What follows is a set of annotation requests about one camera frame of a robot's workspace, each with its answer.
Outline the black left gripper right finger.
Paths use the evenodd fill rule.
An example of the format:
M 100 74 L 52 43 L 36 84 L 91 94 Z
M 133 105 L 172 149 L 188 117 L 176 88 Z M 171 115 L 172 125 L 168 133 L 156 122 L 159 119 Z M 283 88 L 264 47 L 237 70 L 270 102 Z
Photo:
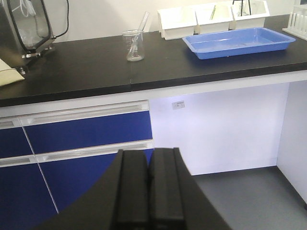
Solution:
M 154 149 L 149 163 L 149 214 L 153 230 L 186 228 L 173 149 Z

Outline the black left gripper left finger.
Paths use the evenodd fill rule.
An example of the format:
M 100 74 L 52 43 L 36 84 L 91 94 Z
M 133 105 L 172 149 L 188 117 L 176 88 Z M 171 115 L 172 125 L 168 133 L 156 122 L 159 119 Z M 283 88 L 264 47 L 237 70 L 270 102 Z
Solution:
M 118 230 L 147 230 L 148 169 L 142 150 L 123 152 L 116 225 Z

